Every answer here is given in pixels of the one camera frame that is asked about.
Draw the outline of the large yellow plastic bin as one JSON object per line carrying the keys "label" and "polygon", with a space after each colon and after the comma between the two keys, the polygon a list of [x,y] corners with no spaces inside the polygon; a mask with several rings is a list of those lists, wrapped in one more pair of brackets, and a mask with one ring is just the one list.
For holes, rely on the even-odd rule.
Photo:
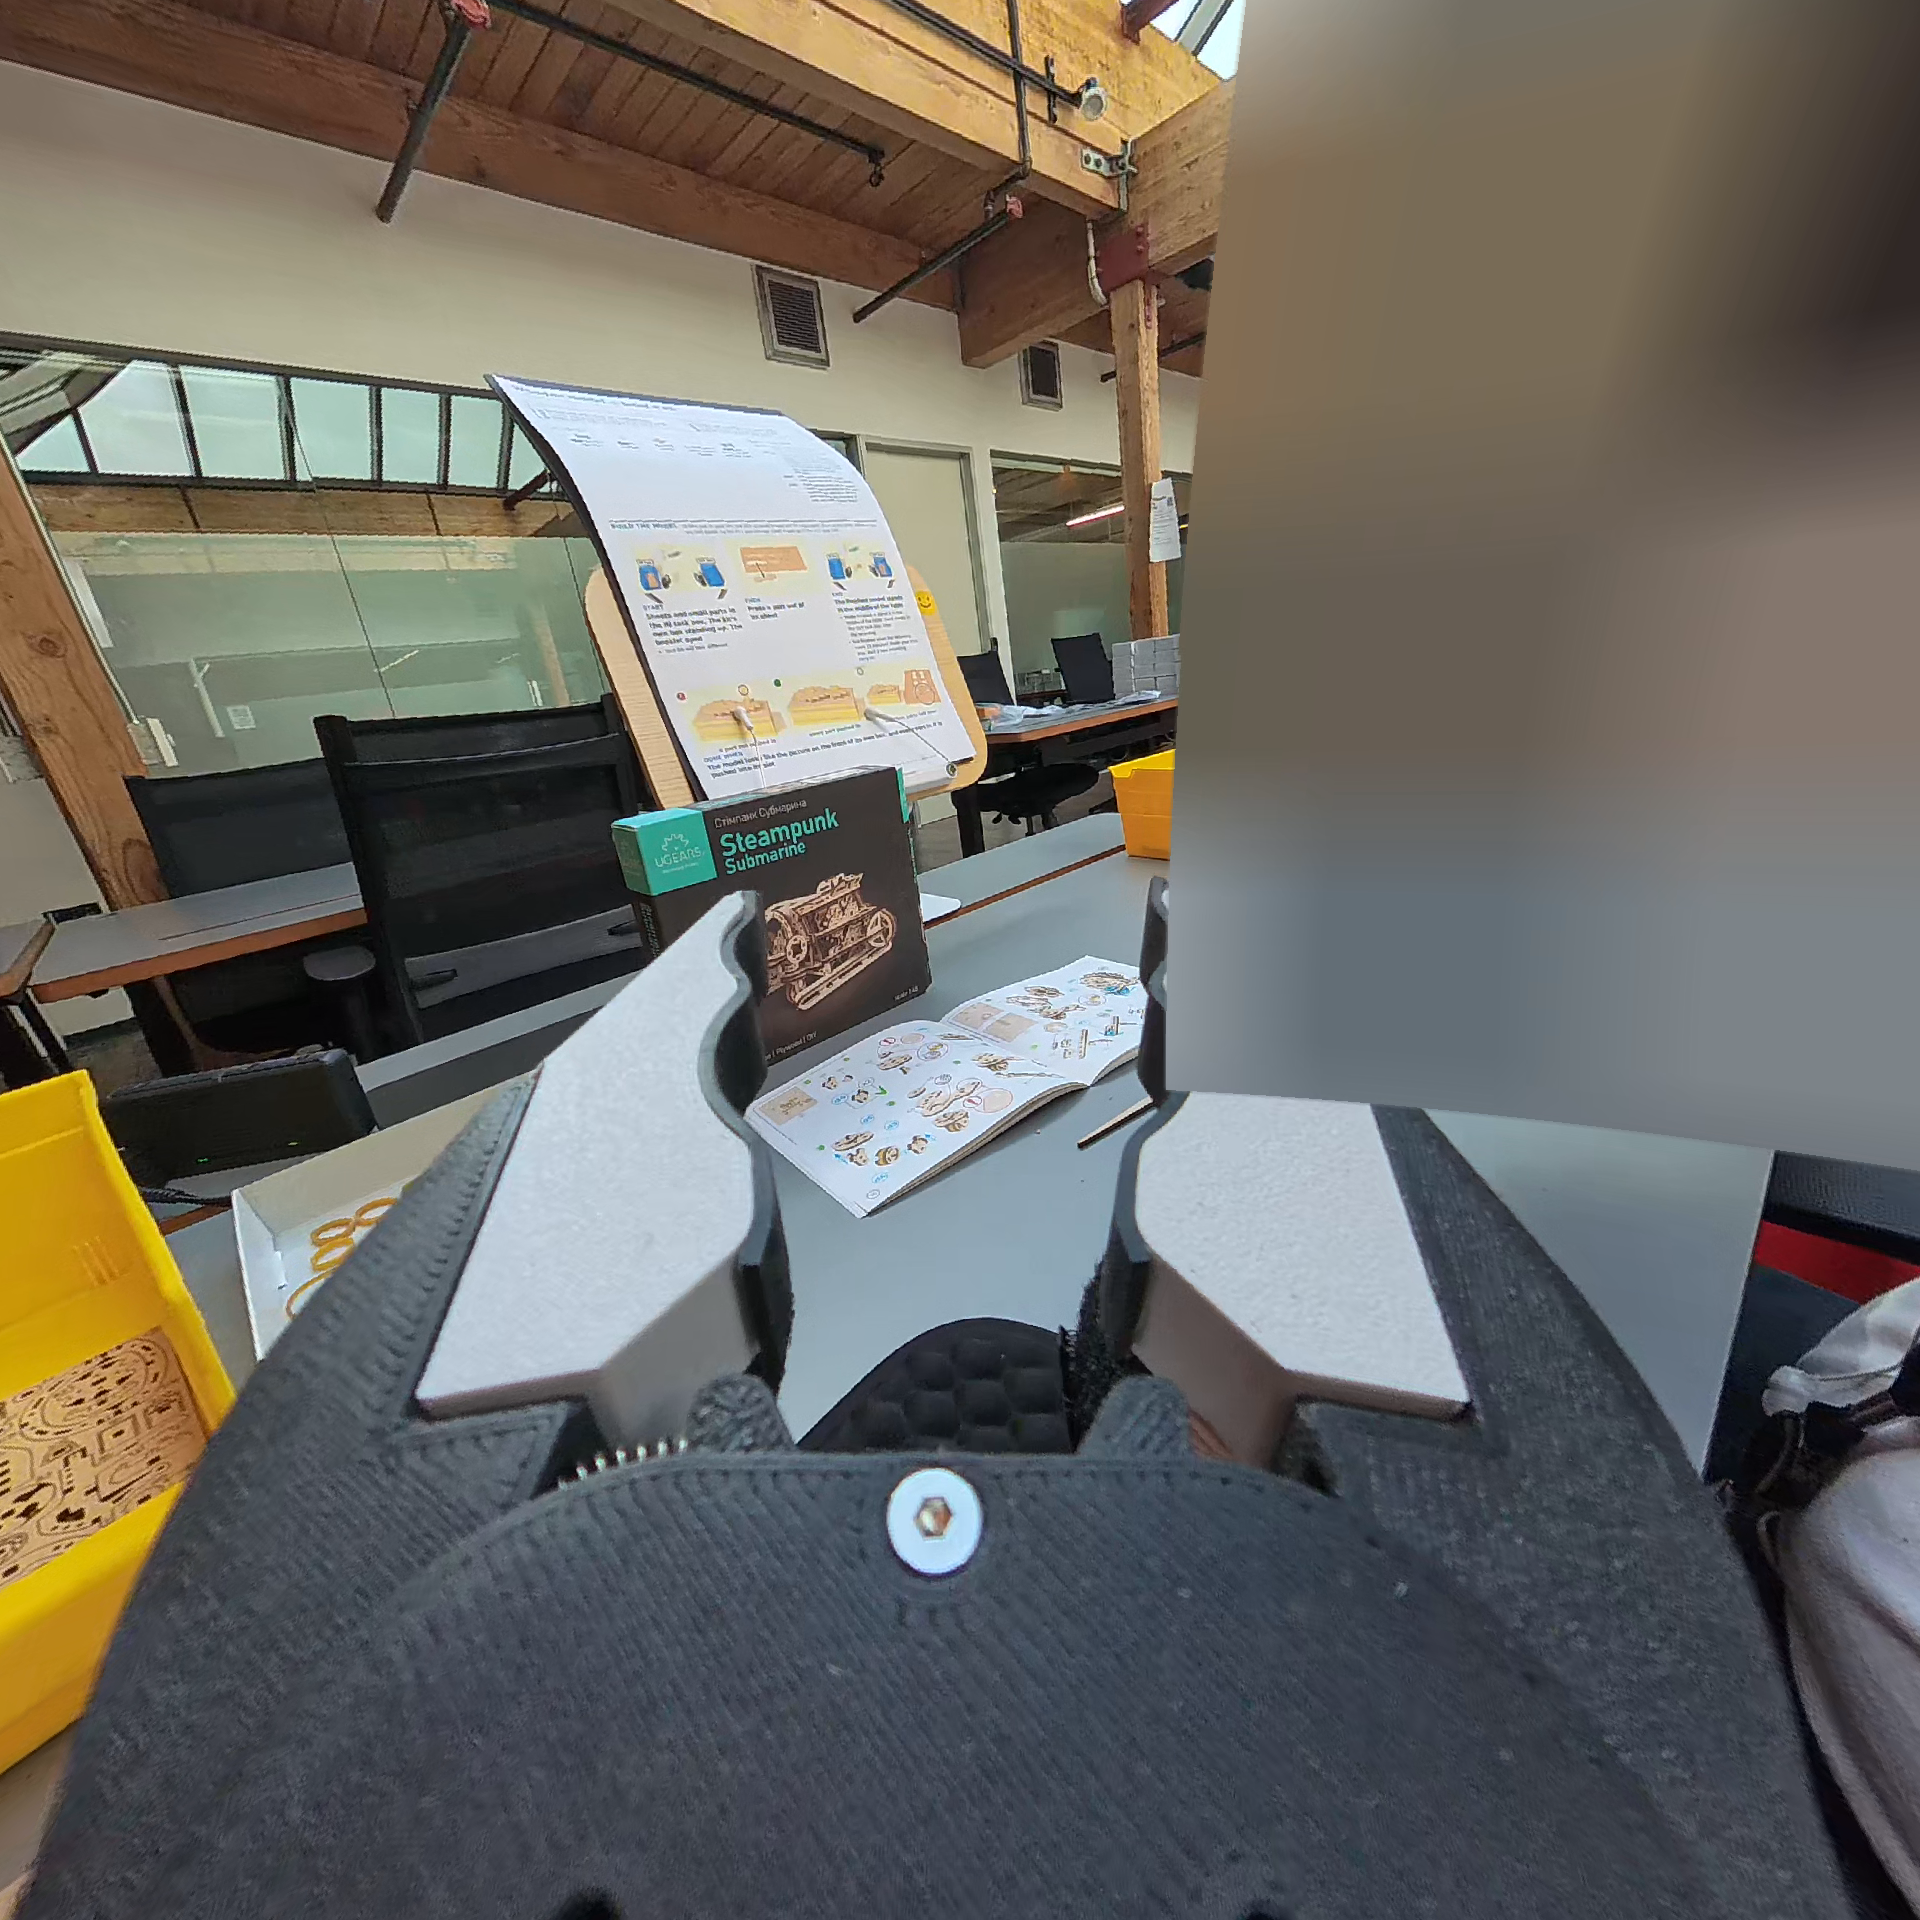
{"label": "large yellow plastic bin", "polygon": [[[108,1136],[90,1077],[71,1072],[5,1091],[2,1398],[152,1331],[178,1351],[209,1439],[233,1408],[233,1384]],[[131,1586],[194,1467],[2,1587],[5,1770],[86,1712]]]}

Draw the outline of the heap of yellow rubber rings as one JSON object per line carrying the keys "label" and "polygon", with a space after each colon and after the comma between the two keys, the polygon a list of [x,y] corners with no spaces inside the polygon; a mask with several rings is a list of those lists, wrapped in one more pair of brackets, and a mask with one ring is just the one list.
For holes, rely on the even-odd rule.
{"label": "heap of yellow rubber rings", "polygon": [[285,1254],[285,1313],[297,1317],[307,1297],[343,1268],[353,1247],[397,1206],[404,1188],[377,1192],[349,1213],[305,1225]]}

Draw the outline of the laser-cut wooden part sheet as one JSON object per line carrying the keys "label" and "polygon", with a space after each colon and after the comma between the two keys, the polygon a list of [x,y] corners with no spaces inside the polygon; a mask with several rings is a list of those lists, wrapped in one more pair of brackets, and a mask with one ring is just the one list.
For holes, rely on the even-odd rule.
{"label": "laser-cut wooden part sheet", "polygon": [[204,1412],[163,1331],[2,1398],[2,1587],[174,1489],[204,1445]]}

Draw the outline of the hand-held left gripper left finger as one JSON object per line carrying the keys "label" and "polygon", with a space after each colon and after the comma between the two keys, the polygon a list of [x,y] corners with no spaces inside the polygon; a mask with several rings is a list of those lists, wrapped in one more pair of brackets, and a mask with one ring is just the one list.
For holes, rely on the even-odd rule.
{"label": "hand-held left gripper left finger", "polygon": [[724,895],[533,1074],[426,1368],[434,1417],[581,1401],[607,1442],[687,1431],[721,1373],[780,1391],[792,1334],[757,1022],[766,918]]}

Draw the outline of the red plastic bin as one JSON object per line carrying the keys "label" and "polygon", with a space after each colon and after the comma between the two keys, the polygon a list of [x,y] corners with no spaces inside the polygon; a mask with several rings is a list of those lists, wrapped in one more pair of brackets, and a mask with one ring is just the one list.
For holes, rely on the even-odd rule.
{"label": "red plastic bin", "polygon": [[1788,1273],[1855,1305],[1872,1303],[1918,1277],[1913,1261],[1770,1221],[1758,1229],[1752,1258],[1762,1268]]}

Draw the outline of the white cardboard tray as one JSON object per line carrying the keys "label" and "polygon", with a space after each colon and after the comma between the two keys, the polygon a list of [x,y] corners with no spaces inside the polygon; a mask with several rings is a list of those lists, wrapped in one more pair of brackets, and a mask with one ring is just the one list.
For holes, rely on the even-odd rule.
{"label": "white cardboard tray", "polygon": [[260,1181],[237,1188],[233,1235],[252,1325],[252,1351],[263,1358],[277,1335],[300,1317],[285,1313],[285,1254],[290,1239],[321,1217],[349,1213],[359,1201],[411,1184],[404,1173],[337,1168],[321,1161],[290,1165]]}

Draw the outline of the grey office desk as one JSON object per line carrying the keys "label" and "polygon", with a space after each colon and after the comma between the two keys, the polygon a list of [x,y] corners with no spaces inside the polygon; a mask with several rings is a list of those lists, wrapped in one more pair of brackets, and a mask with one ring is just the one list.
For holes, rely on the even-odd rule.
{"label": "grey office desk", "polygon": [[1139,737],[1172,737],[1178,729],[1179,700],[1132,700],[1100,703],[1078,708],[1045,708],[1016,719],[1008,726],[984,726],[994,754],[1016,748],[1061,748],[1065,754],[1087,754],[1094,747],[1126,747]]}
{"label": "grey office desk", "polygon": [[247,880],[60,922],[35,962],[30,994],[42,1003],[100,995],[359,930],[366,922],[363,888],[349,860]]}

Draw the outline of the illustrated instruction booklet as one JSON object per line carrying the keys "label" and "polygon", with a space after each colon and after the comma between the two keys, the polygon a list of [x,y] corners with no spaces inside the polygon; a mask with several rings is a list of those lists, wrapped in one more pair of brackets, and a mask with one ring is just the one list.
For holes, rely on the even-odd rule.
{"label": "illustrated instruction booklet", "polygon": [[958,1006],[898,1021],[750,1109],[754,1133],[866,1217],[1043,1105],[1139,1057],[1142,974],[1078,956]]}

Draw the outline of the black rectangular case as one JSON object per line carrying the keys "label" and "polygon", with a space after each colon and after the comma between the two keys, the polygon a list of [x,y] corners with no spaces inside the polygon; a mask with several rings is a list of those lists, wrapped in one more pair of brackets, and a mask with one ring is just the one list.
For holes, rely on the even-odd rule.
{"label": "black rectangular case", "polygon": [[100,1110],[141,1188],[321,1154],[378,1127],[341,1047],[123,1087]]}

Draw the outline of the wooden book stand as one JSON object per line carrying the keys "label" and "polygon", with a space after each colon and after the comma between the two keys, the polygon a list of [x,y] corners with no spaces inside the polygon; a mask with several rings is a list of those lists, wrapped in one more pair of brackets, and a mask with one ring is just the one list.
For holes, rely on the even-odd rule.
{"label": "wooden book stand", "polygon": [[[935,652],[938,679],[949,695],[967,695],[958,652],[951,649],[938,610],[931,592],[925,590],[925,579],[913,568],[909,568],[909,579],[920,596],[921,611],[934,615],[931,647]],[[617,700],[625,733],[643,767],[643,800],[637,803],[637,812],[676,812],[702,807],[706,800],[700,781],[694,778],[694,774],[687,771],[677,734],[670,726],[670,715],[663,714],[662,700],[643,663],[629,615],[617,603],[607,568],[595,568],[595,572],[589,577],[584,586],[584,611],[592,647],[609,679],[611,697]],[[975,714],[967,714],[962,725],[968,726],[972,741],[979,748],[976,766],[967,766],[956,774],[935,774],[934,786],[920,791],[921,796],[951,792],[975,784],[982,775],[987,737]],[[875,752],[877,748],[873,748],[873,744],[857,744],[854,763],[835,771],[824,766],[776,766],[772,771],[751,771],[750,796],[776,792],[795,784],[820,784],[825,778],[840,778],[849,771],[873,771],[880,766]],[[635,896],[637,926],[643,930],[643,940],[648,940],[651,950],[662,950],[673,939],[677,939],[673,930],[659,933],[659,915],[654,913],[657,906],[659,902],[651,896]],[[962,902],[921,895],[920,911],[909,924],[925,930],[927,908],[938,908],[938,918],[942,913],[960,913]]]}

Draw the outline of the black ceiling pipe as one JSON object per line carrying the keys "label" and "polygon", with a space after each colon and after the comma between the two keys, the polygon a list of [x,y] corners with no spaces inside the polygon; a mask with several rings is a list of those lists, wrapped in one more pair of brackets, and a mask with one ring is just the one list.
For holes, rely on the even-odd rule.
{"label": "black ceiling pipe", "polygon": [[670,83],[689,86],[689,87],[706,92],[709,98],[720,98],[720,102],[739,106],[750,116],[757,116],[764,121],[780,123],[780,127],[792,130],[792,131],[803,131],[806,138],[814,138],[818,142],[843,149],[866,164],[866,175],[875,187],[886,178],[886,153],[880,146],[861,139],[850,131],[832,130],[812,116],[780,106],[772,98],[761,98],[761,97],[747,92],[729,83],[721,83],[706,72],[698,72],[698,68],[687,66],[684,60],[670,60],[663,54],[648,53],[646,47],[637,47],[637,43],[624,40],[617,35],[609,35],[604,29],[592,29],[584,23],[576,23],[561,12],[551,12],[551,7],[544,7],[535,3],[488,3],[488,7],[495,13],[506,13],[513,23],[540,28],[548,35],[562,35],[569,40],[581,43],[584,50],[609,54],[611,60],[640,66],[648,75],[659,75]]}
{"label": "black ceiling pipe", "polygon": [[421,168],[421,156],[426,151],[429,135],[434,131],[434,121],[451,97],[451,87],[458,76],[458,68],[466,60],[469,40],[474,39],[474,34],[484,34],[491,28],[491,6],[488,3],[440,3],[440,20],[443,20],[440,53],[437,53],[432,72],[421,87],[421,98],[408,109],[400,149],[391,164],[391,172],[384,178],[378,199],[374,205],[374,216],[382,224],[396,223],[397,205],[406,194],[406,187]]}

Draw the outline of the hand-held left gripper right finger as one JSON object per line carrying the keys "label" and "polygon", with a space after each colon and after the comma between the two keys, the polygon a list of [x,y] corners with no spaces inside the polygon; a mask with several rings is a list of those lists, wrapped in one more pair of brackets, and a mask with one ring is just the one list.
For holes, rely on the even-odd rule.
{"label": "hand-held left gripper right finger", "polygon": [[1087,1442],[1121,1380],[1186,1397],[1220,1453],[1278,1453],[1304,1404],[1453,1420],[1453,1351],[1370,1105],[1178,1091],[1167,1072],[1167,877],[1148,892],[1139,1131],[1067,1342]]}

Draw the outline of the black honeycomb pad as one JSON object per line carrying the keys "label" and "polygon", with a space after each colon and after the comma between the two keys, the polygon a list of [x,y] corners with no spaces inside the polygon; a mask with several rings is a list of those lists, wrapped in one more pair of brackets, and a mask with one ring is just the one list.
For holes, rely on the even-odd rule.
{"label": "black honeycomb pad", "polygon": [[975,1317],[913,1335],[801,1439],[818,1453],[1071,1453],[1067,1335]]}

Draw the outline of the printed instruction sheet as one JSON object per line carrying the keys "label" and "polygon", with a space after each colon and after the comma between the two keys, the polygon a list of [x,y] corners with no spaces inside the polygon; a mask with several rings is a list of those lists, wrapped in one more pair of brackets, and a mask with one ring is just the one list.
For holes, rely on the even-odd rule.
{"label": "printed instruction sheet", "polygon": [[976,759],[866,478],[751,405],[491,372],[581,516],[676,766],[706,800]]}

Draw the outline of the small yellow plastic bin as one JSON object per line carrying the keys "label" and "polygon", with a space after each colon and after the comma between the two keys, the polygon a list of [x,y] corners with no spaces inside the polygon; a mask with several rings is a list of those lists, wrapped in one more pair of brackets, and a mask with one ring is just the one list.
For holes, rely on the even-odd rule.
{"label": "small yellow plastic bin", "polygon": [[1175,812],[1175,748],[1109,767],[1128,855],[1169,860]]}

